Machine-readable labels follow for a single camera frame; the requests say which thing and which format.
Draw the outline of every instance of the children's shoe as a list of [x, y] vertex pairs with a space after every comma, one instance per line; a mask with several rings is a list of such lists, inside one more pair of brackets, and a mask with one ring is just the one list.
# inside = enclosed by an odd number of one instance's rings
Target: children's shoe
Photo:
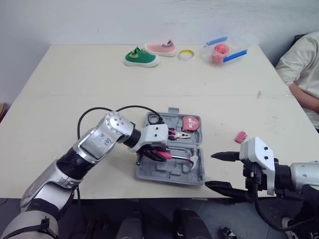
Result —
[[171, 40], [167, 44], [145, 44], [144, 48], [148, 53], [159, 56], [172, 57], [176, 55], [176, 48]]
[[135, 48], [125, 56], [124, 64], [127, 66], [153, 67], [160, 62], [159, 56], [151, 55], [144, 49]]

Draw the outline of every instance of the beige shirt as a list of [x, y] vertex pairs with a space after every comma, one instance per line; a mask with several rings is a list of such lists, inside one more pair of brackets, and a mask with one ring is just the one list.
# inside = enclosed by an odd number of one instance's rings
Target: beige shirt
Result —
[[[304, 92], [319, 99], [319, 32], [305, 35], [279, 60], [276, 70], [289, 86], [295, 82]], [[303, 108], [315, 128], [319, 114]]]

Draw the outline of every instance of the pink hammer handle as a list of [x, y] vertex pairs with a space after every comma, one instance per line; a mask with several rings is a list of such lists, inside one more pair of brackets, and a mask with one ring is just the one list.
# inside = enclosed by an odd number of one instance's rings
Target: pink hammer handle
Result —
[[171, 153], [169, 153], [169, 152], [162, 152], [162, 151], [157, 151], [157, 150], [154, 150], [154, 152], [160, 154], [165, 159], [171, 159]]

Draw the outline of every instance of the plastic container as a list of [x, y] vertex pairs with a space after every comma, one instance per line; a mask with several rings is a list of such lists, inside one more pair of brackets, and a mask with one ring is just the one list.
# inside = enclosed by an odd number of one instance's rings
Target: plastic container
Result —
[[228, 37], [221, 37], [206, 42], [203, 57], [213, 64], [221, 64], [247, 54], [247, 49], [238, 48], [228, 40]]
[[[148, 113], [145, 119], [145, 126], [149, 124]], [[179, 114], [178, 108], [169, 108], [168, 113], [160, 113], [164, 122], [169, 128], [175, 128], [176, 131], [182, 131], [183, 117], [191, 115]], [[166, 162], [157, 162], [146, 156], [142, 157], [140, 166], [136, 166], [136, 177], [140, 179], [172, 182], [187, 185], [203, 185], [205, 182], [203, 152], [198, 146], [202, 141], [201, 121], [199, 116], [193, 116], [199, 120], [199, 128], [191, 134], [191, 138], [168, 140], [167, 147], [174, 156], [190, 157], [196, 150], [198, 162], [191, 170], [191, 163], [182, 159], [169, 159]]]

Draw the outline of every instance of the blue clip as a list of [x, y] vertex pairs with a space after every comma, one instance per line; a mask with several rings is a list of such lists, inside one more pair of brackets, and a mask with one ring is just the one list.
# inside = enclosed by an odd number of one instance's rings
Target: blue clip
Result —
[[232, 59], [235, 59], [237, 57], [240, 57], [240, 56], [243, 56], [243, 55], [246, 55], [247, 54], [247, 49], [246, 50], [243, 50], [243, 51], [240, 51], [240, 52], [237, 52], [235, 54], [232, 54], [230, 56], [226, 56], [223, 60], [223, 62], [227, 62], [227, 61], [230, 61]]
[[221, 38], [212, 40], [212, 41], [208, 41], [208, 42], [206, 42], [206, 44], [204, 45], [204, 47], [207, 47], [207, 46], [210, 46], [210, 45], [213, 45], [213, 44], [222, 42], [222, 41], [226, 41], [227, 39], [228, 39], [228, 36], [224, 36], [224, 37], [221, 37]]

